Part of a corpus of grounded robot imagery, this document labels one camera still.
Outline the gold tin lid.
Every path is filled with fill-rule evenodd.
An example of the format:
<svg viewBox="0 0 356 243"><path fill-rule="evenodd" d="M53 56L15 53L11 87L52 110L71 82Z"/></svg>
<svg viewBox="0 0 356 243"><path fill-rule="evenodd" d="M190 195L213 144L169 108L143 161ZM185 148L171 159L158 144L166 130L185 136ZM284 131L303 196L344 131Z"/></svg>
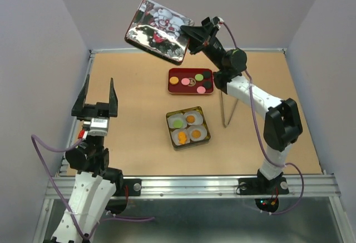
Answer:
<svg viewBox="0 0 356 243"><path fill-rule="evenodd" d="M181 65L189 38L181 26L193 26L194 21L153 0L142 0L124 40L149 54L174 65Z"/></svg>

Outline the red rectangular tray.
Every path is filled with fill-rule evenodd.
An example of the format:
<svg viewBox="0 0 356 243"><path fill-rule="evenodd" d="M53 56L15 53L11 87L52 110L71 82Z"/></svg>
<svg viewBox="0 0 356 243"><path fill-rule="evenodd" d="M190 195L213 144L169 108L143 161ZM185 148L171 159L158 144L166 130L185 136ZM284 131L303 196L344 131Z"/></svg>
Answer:
<svg viewBox="0 0 356 243"><path fill-rule="evenodd" d="M200 82L196 81L195 75L202 74L204 71L210 71L211 77L209 79L203 79ZM176 85L171 85L169 83L170 77L177 77L180 80L179 83ZM181 84L181 80L183 78L190 79L190 84L188 86L184 86ZM205 93L199 94L196 92L196 89L199 86L202 86L204 81L210 81L212 83L212 87L209 90L206 90ZM167 90L173 95L210 95L214 91L214 78L212 70L207 68L172 68L168 72Z"/></svg>

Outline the metal tongs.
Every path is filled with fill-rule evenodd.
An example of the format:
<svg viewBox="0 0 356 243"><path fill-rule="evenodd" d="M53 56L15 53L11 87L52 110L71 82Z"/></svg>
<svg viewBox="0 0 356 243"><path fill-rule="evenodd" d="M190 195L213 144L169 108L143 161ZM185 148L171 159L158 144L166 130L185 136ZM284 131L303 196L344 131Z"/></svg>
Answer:
<svg viewBox="0 0 356 243"><path fill-rule="evenodd" d="M230 111L230 114L227 116L226 113L226 107L225 107L225 94L223 93L223 91L220 91L220 109L221 109L221 120L222 120L222 125L224 128L229 127L230 122L234 116L235 110L237 108L239 100L236 98L234 100L232 109Z"/></svg>

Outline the brown round cookie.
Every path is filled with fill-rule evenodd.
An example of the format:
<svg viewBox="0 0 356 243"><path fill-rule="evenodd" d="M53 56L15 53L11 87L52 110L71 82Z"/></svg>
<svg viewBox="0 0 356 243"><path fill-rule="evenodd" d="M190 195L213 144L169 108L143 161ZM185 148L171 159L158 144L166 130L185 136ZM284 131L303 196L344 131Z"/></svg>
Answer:
<svg viewBox="0 0 356 243"><path fill-rule="evenodd" d="M186 121L187 121L187 123L194 123L195 122L195 116L194 115L186 116Z"/></svg>

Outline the orange fish-shaped cookie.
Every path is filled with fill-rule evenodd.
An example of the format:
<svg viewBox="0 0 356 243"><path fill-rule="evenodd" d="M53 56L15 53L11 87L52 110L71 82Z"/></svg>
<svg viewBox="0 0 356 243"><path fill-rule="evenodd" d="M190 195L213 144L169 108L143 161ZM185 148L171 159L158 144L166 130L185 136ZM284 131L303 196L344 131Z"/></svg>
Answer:
<svg viewBox="0 0 356 243"><path fill-rule="evenodd" d="M180 131L177 135L177 139L179 141L179 144L184 145L187 142L187 136L184 131Z"/></svg>

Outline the gold square cookie tin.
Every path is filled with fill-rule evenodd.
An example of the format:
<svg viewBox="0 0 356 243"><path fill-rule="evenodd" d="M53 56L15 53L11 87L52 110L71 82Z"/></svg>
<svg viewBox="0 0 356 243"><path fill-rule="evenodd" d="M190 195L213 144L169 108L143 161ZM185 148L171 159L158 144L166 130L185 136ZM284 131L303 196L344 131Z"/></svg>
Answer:
<svg viewBox="0 0 356 243"><path fill-rule="evenodd" d="M199 111L203 118L204 118L204 121L203 121L203 126L205 126L205 128L207 129L207 136L205 137L204 140L202 141L198 141L198 142L194 142L192 140L190 140L190 143L188 143L187 145L184 145L184 146L180 146L180 147L174 147L173 146L173 143L172 143L172 139L171 139L171 132L175 129L170 129L169 126L168 126L168 121L167 121L167 118L170 117L171 115L174 115L176 113L182 113L182 114L185 114L186 112L188 111L192 111L192 110L197 110ZM186 108L186 109L183 109L183 110L177 110L177 111L172 111L172 112L168 112L166 114L166 123L167 123L167 128L169 129L169 136L170 136L170 140L171 140L171 144L172 144L172 147L174 150L182 150L182 149L185 149L185 148L189 148L189 147L195 147L195 146L198 146L198 145L203 145L205 143L208 143L211 139L211 134L210 134L210 131L209 131L209 128L207 126L207 123L206 123L206 119L205 119L205 116L204 116L204 113L203 113L203 110L200 106L196 106L196 107L191 107L191 108ZM181 129L188 129L190 126L187 124L186 128L181 128Z"/></svg>

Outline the orange swirl cookie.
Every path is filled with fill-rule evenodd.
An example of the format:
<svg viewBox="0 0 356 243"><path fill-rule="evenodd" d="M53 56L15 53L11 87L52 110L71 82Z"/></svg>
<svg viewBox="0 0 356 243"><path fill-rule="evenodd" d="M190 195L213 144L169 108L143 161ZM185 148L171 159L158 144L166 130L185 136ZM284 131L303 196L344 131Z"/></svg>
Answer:
<svg viewBox="0 0 356 243"><path fill-rule="evenodd" d="M195 139L200 138L200 137L201 137L201 132L200 132L200 130L192 130L191 136L192 136L193 138L195 138Z"/></svg>

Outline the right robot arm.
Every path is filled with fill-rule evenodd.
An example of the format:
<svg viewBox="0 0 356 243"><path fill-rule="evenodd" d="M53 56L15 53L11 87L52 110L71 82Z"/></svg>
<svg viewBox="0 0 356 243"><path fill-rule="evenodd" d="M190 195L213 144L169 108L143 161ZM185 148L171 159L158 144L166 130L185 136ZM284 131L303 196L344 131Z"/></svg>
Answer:
<svg viewBox="0 0 356 243"><path fill-rule="evenodd" d="M220 17L206 18L200 26L181 26L188 37L191 54L202 52L217 68L214 84L223 93L250 106L253 120L261 116L263 132L254 124L258 143L264 155L257 177L247 188L268 193L276 187L283 175L286 157L303 132L298 105L295 100L283 100L254 85L247 71L248 57L238 47L226 50L216 34L225 22Z"/></svg>

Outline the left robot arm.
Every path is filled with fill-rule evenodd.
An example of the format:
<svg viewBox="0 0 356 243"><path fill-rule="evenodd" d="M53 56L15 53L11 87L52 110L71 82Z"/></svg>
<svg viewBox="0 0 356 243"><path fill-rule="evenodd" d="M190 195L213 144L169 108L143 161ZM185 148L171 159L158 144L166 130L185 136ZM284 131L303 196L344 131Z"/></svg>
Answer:
<svg viewBox="0 0 356 243"><path fill-rule="evenodd" d="M86 103L90 79L75 101L71 115L82 121L78 144L65 152L75 183L65 211L50 242L92 242L110 198L123 191L123 173L109 167L109 150L104 146L111 117L117 117L118 98L110 82L108 102Z"/></svg>

